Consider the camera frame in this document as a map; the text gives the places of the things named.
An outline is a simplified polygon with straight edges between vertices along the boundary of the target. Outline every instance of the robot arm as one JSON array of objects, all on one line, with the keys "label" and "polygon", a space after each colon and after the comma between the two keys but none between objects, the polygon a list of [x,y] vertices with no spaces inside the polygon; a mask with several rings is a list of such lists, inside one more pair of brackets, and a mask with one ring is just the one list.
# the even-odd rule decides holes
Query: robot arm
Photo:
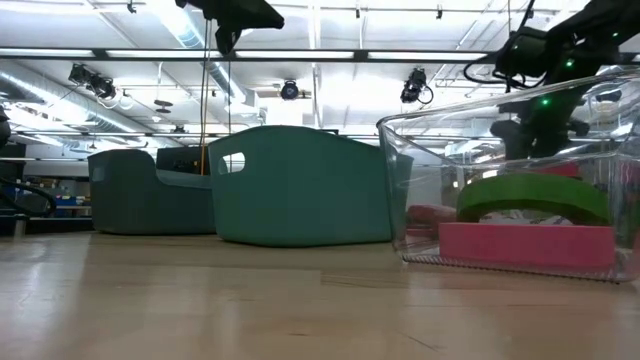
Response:
[{"label": "robot arm", "polygon": [[[620,60],[618,46],[640,33],[639,18],[637,0],[592,0],[549,32],[523,27],[512,34],[498,52],[496,72],[507,79],[544,75],[545,85],[593,76],[602,65]],[[504,140],[507,160],[553,156],[565,148],[568,131],[583,127],[571,114],[589,88],[520,104],[520,124],[494,123],[491,132]]]}]

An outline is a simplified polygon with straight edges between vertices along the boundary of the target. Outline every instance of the green tape roll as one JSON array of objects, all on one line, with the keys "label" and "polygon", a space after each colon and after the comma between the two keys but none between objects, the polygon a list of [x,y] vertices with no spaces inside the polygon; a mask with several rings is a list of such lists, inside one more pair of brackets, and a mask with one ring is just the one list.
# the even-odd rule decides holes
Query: green tape roll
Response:
[{"label": "green tape roll", "polygon": [[476,181],[458,197],[458,221],[478,222],[501,210],[537,210],[574,225],[608,225],[607,195],[580,180],[546,174],[499,175]]}]

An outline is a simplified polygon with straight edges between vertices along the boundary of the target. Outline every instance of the red object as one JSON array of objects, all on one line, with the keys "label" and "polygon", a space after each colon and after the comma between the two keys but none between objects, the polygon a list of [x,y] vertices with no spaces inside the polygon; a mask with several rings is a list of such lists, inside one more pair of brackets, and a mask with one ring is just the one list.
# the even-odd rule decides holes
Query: red object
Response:
[{"label": "red object", "polygon": [[440,224],[440,256],[547,268],[602,269],[615,262],[606,226]]},{"label": "red object", "polygon": [[575,164],[575,163],[565,164],[560,166],[553,166],[545,169],[536,169],[534,172],[538,174],[559,175],[559,176],[567,176],[567,177],[574,177],[574,178],[582,177],[580,175],[580,167],[578,166],[578,164]]},{"label": "red object", "polygon": [[437,226],[442,222],[456,221],[456,209],[447,206],[413,205],[407,215],[412,224]]}]

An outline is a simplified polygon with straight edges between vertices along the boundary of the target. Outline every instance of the ceiling beam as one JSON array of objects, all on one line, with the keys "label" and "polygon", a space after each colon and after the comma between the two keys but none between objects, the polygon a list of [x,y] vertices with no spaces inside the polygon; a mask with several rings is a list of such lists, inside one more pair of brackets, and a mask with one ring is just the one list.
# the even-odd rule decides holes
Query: ceiling beam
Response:
[{"label": "ceiling beam", "polygon": [[[482,59],[493,51],[451,50],[366,50],[366,49],[237,49],[227,56],[212,52],[217,61],[229,62],[318,62],[318,63],[400,63],[400,64],[489,64]],[[621,53],[615,64],[640,63],[640,53]],[[35,48],[0,47],[0,59],[15,60],[68,60],[68,61],[151,61],[199,62],[201,49],[89,49],[89,48]]]}]

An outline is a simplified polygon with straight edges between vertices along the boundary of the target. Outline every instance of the ductwork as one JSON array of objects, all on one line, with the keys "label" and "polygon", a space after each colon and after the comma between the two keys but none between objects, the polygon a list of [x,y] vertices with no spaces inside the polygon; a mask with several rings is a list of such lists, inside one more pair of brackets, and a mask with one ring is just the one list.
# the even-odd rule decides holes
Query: ductwork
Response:
[{"label": "ductwork", "polygon": [[[158,0],[153,4],[150,4],[156,15],[160,18],[162,24],[171,32],[171,34],[178,40],[180,45],[187,49],[204,49],[204,39],[196,29],[195,25],[189,18],[189,15],[185,10],[178,9],[173,1]],[[207,66],[207,72],[211,78],[215,81],[218,88],[229,95],[232,101],[244,103],[249,106],[255,106],[256,104],[249,104],[247,94],[251,91],[240,84],[238,84],[227,69],[219,62],[212,62]]]},{"label": "ductwork", "polygon": [[[152,132],[149,129],[115,111],[106,109],[77,92],[48,80],[44,76],[15,62],[5,61],[0,67],[0,91],[3,84],[10,84],[12,93],[19,90],[20,101],[52,104],[51,113],[59,118],[72,121],[94,121],[104,132]],[[172,139],[153,139],[158,147],[182,146]]]}]

